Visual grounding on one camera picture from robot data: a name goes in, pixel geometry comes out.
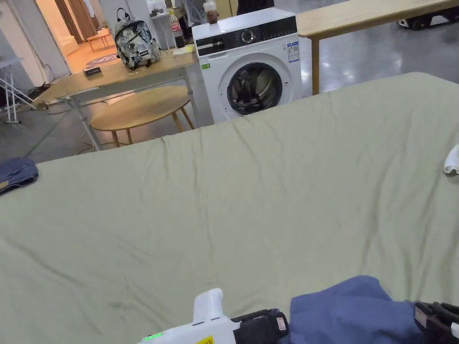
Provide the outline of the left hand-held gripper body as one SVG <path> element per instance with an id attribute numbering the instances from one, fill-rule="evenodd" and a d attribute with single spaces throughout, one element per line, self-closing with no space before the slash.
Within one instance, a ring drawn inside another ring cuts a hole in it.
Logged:
<path id="1" fill-rule="evenodd" d="M 222 308 L 223 291 L 210 289 L 197 295 L 191 323 L 150 334 L 140 344 L 258 344 L 259 329 L 234 322 Z"/>

